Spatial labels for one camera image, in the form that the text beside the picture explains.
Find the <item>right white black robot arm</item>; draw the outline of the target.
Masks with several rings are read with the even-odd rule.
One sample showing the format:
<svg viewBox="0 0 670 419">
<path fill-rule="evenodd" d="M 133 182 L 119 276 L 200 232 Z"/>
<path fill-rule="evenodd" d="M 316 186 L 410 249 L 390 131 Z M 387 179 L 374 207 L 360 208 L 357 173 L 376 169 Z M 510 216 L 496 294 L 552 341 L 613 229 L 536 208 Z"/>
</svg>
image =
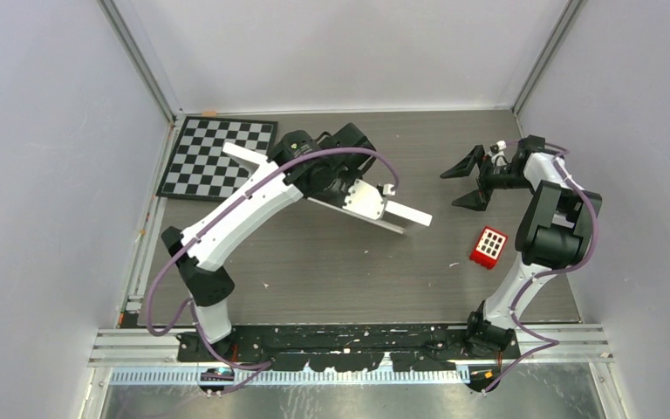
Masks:
<svg viewBox="0 0 670 419">
<path fill-rule="evenodd" d="M 529 135 L 516 141 L 476 145 L 441 178 L 478 171 L 475 190 L 453 200 L 455 207 L 484 211 L 497 189 L 527 189 L 532 198 L 514 242 L 516 259 L 497 290 L 470 313 L 462 336 L 465 352 L 485 358 L 507 349 L 530 302 L 553 278 L 584 262 L 591 253 L 601 195 L 573 181 L 565 167 L 566 149 Z"/>
</svg>

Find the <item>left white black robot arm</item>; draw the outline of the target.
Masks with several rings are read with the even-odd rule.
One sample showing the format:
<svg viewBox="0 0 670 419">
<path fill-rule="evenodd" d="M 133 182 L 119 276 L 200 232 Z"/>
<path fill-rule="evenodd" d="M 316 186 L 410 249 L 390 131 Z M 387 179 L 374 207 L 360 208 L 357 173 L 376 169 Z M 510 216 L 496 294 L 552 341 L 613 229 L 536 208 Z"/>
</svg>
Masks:
<svg viewBox="0 0 670 419">
<path fill-rule="evenodd" d="M 215 210 L 185 229 L 170 226 L 161 233 L 194 301 L 193 313 L 203 331 L 199 349 L 210 360 L 225 360 L 233 347 L 227 298 L 235 284 L 223 266 L 232 251 L 277 212 L 303 198 L 344 206 L 349 188 L 375 159 L 375 146 L 352 123 L 318 138 L 304 130 L 289 132 Z"/>
</svg>

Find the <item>white wooden photo frame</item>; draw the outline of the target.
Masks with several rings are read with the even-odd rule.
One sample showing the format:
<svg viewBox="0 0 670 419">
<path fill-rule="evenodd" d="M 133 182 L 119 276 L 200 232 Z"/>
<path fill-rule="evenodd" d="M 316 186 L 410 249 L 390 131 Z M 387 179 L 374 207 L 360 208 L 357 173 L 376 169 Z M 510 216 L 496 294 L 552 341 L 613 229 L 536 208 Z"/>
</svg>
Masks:
<svg viewBox="0 0 670 419">
<path fill-rule="evenodd" d="M 333 148 L 302 155 L 283 166 L 269 161 L 266 156 L 250 151 L 235 144 L 226 144 L 223 152 L 250 172 L 250 178 L 220 207 L 205 218 L 202 232 L 210 230 L 228 236 L 239 234 L 246 237 L 281 210 L 301 200 L 323 206 L 330 210 L 355 217 L 377 225 L 386 230 L 404 234 L 408 228 L 419 225 L 427 227 L 432 216 L 426 212 L 413 209 L 390 198 L 386 212 L 380 220 L 370 220 L 341 209 L 345 198 L 337 200 L 318 200 L 314 197 L 305 198 L 300 188 L 287 179 L 294 174 L 294 169 L 308 161 L 315 161 L 331 155 L 348 155 L 352 153 L 369 155 L 393 170 L 391 164 L 382 155 L 366 148 Z"/>
</svg>

